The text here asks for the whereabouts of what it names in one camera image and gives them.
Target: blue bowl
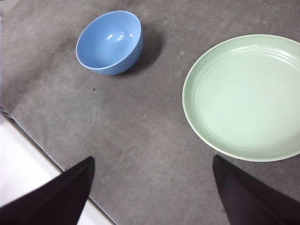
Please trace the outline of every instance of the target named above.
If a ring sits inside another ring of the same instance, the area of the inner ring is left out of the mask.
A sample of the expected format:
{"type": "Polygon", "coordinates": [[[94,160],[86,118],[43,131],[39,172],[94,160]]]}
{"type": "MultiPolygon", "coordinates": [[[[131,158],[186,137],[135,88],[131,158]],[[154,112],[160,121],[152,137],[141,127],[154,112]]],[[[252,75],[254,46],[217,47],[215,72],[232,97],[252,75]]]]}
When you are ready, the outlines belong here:
{"type": "Polygon", "coordinates": [[[139,19],[127,11],[113,11],[95,19],[82,32],[76,56],[84,67],[104,75],[129,69],[143,47],[139,19]]]}

